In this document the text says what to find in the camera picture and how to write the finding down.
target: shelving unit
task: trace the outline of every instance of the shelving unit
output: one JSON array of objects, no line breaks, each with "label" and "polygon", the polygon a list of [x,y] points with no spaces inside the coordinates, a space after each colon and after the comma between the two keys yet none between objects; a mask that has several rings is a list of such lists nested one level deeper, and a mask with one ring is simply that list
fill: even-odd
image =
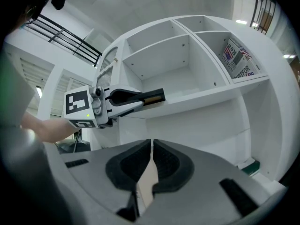
[{"label": "shelving unit", "polygon": [[[259,74],[231,78],[221,61],[229,39],[246,49]],[[93,148],[157,138],[234,165],[254,157],[270,181],[287,171],[291,163],[285,159],[299,151],[300,127],[291,112],[300,113],[299,88],[270,39],[233,21],[199,15],[145,24],[118,38],[107,53],[114,47],[111,84],[142,92],[163,88],[166,101],[95,130]],[[282,77],[284,83],[276,82]]]}]

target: black strip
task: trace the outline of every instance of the black strip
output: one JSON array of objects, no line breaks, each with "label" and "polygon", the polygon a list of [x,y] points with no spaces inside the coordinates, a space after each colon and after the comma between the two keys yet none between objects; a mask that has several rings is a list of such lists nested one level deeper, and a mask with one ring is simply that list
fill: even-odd
[{"label": "black strip", "polygon": [[62,45],[63,47],[65,47],[65,48],[67,48],[67,49],[71,50],[72,52],[74,52],[74,53],[78,54],[79,56],[83,57],[83,58],[84,58],[84,59],[86,59],[87,61],[89,61],[89,62],[91,62],[92,64],[94,64],[94,62],[93,62],[93,61],[91,61],[90,59],[88,59],[88,58],[86,58],[86,57],[82,56],[80,53],[76,52],[76,51],[75,51],[75,50],[73,50],[72,48],[70,48],[70,47],[67,47],[66,45],[63,45],[63,44],[62,44],[60,41],[58,41],[58,40],[54,40],[54,42],[56,42],[56,43],[58,43],[58,44]]},{"label": "black strip", "polygon": [[42,33],[42,32],[39,31],[38,29],[35,29],[35,28],[33,28],[33,27],[31,27],[31,26],[28,26],[28,25],[26,25],[26,27],[28,27],[29,29],[32,29],[32,30],[38,32],[39,34],[44,35],[46,38],[51,38],[49,35]]},{"label": "black strip", "polygon": [[55,34],[55,36],[53,36],[48,42],[52,42],[59,34],[61,34],[64,30],[60,30],[58,33]]},{"label": "black strip", "polygon": [[39,28],[41,28],[41,29],[43,29],[43,30],[46,30],[47,32],[49,32],[49,33],[51,33],[51,34],[53,34],[53,35],[56,34],[55,32],[52,32],[52,31],[46,29],[45,27],[43,27],[43,26],[41,26],[41,25],[39,25],[39,24],[37,24],[37,23],[32,23],[31,25],[35,25],[35,26],[37,26],[37,27],[39,27]]},{"label": "black strip", "polygon": [[72,38],[68,37],[66,34],[63,34],[63,33],[62,33],[61,35],[65,36],[67,39],[71,40],[72,42],[78,44],[78,45],[79,45],[78,47],[82,47],[82,48],[84,48],[86,51],[92,53],[94,56],[97,56],[97,54],[94,54],[91,50],[89,50],[89,49],[87,49],[86,47],[84,47],[83,44],[80,44],[80,43],[76,42],[76,41],[73,40]]},{"label": "black strip", "polygon": [[70,43],[70,42],[68,42],[67,40],[65,40],[65,39],[63,39],[62,37],[59,37],[59,36],[57,36],[57,39],[61,39],[61,40],[63,40],[64,42],[66,42],[66,43],[68,43],[68,44],[70,44],[71,46],[73,46],[74,48],[76,48],[76,51],[75,51],[75,53],[77,53],[77,50],[79,50],[79,51],[81,51],[81,52],[83,52],[84,54],[86,54],[86,55],[88,55],[89,57],[91,57],[92,59],[95,59],[96,60],[96,58],[94,58],[92,55],[90,55],[90,54],[88,54],[87,52],[85,52],[84,50],[82,50],[82,49],[80,49],[79,47],[77,47],[76,45],[74,45],[74,44],[72,44],[72,43]]},{"label": "black strip", "polygon": [[113,106],[122,106],[133,102],[128,101],[130,97],[133,97],[141,92],[129,91],[126,89],[115,89],[109,94],[109,101]]},{"label": "black strip", "polygon": [[[158,97],[158,100],[145,102],[146,99],[155,98],[155,97]],[[137,94],[137,95],[132,96],[132,97],[127,99],[128,102],[129,101],[135,101],[135,100],[143,101],[145,103],[144,106],[150,105],[150,104],[153,104],[153,103],[163,102],[163,101],[165,101],[164,89],[160,88],[160,89],[156,89],[156,90],[153,90],[153,91],[150,91],[150,92],[140,93],[140,94]]]},{"label": "black strip", "polygon": [[233,179],[226,178],[220,181],[220,185],[243,217],[258,208]]},{"label": "black strip", "polygon": [[94,48],[93,46],[89,45],[87,42],[83,41],[80,37],[76,36],[74,33],[70,32],[69,30],[65,29],[64,27],[60,26],[59,24],[57,24],[56,22],[52,21],[51,19],[40,15],[39,17],[43,18],[44,20],[52,23],[53,25],[55,25],[56,27],[59,27],[60,29],[64,29],[68,34],[72,35],[73,37],[75,37],[76,39],[78,39],[79,41],[82,41],[83,44],[85,44],[86,46],[88,46],[90,49],[94,50],[96,53],[99,53],[102,55],[101,52],[99,52],[96,48]]},{"label": "black strip", "polygon": [[75,160],[75,161],[71,161],[71,162],[66,162],[65,165],[67,166],[67,168],[70,167],[76,167],[82,164],[88,163],[88,160],[86,159],[79,159],[79,160]]},{"label": "black strip", "polygon": [[136,192],[136,184],[144,173],[151,153],[151,139],[112,157],[105,166],[106,175],[116,188]]},{"label": "black strip", "polygon": [[74,150],[73,150],[73,153],[76,152],[76,149],[77,149],[77,143],[78,143],[78,138],[80,136],[80,133],[81,133],[81,129],[78,131],[77,133],[77,137],[76,137],[76,141],[75,141],[75,146],[74,146]]},{"label": "black strip", "polygon": [[159,183],[152,187],[153,194],[179,190],[194,174],[193,161],[182,152],[167,146],[163,141],[154,139],[153,144],[153,160],[159,180]]},{"label": "black strip", "polygon": [[136,193],[131,193],[127,207],[120,209],[117,214],[131,222],[134,222],[140,216]]},{"label": "black strip", "polygon": [[95,61],[94,68],[97,66],[97,63],[98,63],[98,60],[99,60],[100,57],[101,57],[101,55],[99,54],[99,55],[97,56],[96,61]]},{"label": "black strip", "polygon": [[59,30],[57,30],[56,28],[51,27],[49,24],[47,24],[47,23],[45,23],[45,22],[43,22],[43,21],[41,21],[41,20],[39,20],[39,19],[37,19],[36,21],[39,22],[39,23],[42,23],[42,24],[44,24],[44,25],[46,25],[46,26],[48,26],[49,28],[51,28],[51,29],[53,29],[53,30],[55,30],[55,31],[57,31],[57,32],[59,32]]}]

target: white wall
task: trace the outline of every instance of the white wall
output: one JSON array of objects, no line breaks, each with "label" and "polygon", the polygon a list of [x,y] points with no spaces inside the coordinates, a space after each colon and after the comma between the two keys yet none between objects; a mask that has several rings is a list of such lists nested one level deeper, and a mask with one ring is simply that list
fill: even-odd
[{"label": "white wall", "polygon": [[238,99],[187,112],[147,119],[148,137],[207,151],[232,164],[250,157],[249,125]]},{"label": "white wall", "polygon": [[90,149],[98,150],[103,147],[115,147],[120,145],[119,125],[104,129],[90,128]]},{"label": "white wall", "polygon": [[92,30],[91,27],[79,21],[66,10],[56,10],[51,2],[48,2],[48,4],[43,8],[41,14],[63,26],[81,39],[84,39]]},{"label": "white wall", "polygon": [[276,4],[274,17],[266,36],[276,44],[282,54],[297,54],[298,57],[300,56],[299,38],[279,4]]},{"label": "white wall", "polygon": [[7,36],[5,46],[7,51],[13,52],[15,49],[28,62],[50,69],[60,66],[64,69],[64,75],[92,84],[96,73],[94,67],[24,29]]},{"label": "white wall", "polygon": [[246,26],[250,26],[254,7],[255,0],[234,0],[232,20],[244,20],[247,21]]},{"label": "white wall", "polygon": [[120,64],[119,84],[127,85],[143,92],[142,81],[128,66],[124,64],[124,62],[121,62]]},{"label": "white wall", "polygon": [[90,142],[90,129],[82,128],[81,129],[81,138],[87,142]]},{"label": "white wall", "polygon": [[81,8],[82,11],[72,4],[65,2],[64,10],[81,22],[87,24],[90,28],[94,28],[110,42],[113,42],[122,35],[122,31],[117,26],[109,22],[110,19],[107,19],[107,17],[102,15],[100,16],[99,11],[98,14],[93,13],[90,9],[86,9],[86,5],[81,4],[80,1],[78,1],[77,7]]},{"label": "white wall", "polygon": [[151,77],[142,82],[143,92],[163,88],[166,99],[199,92],[199,86],[188,66]]},{"label": "white wall", "polygon": [[245,94],[251,127],[251,156],[259,161],[260,172],[274,180],[281,153],[282,127],[278,101],[270,83]]},{"label": "white wall", "polygon": [[101,53],[111,44],[101,33],[96,30],[93,30],[85,39],[85,41],[96,48]]}]

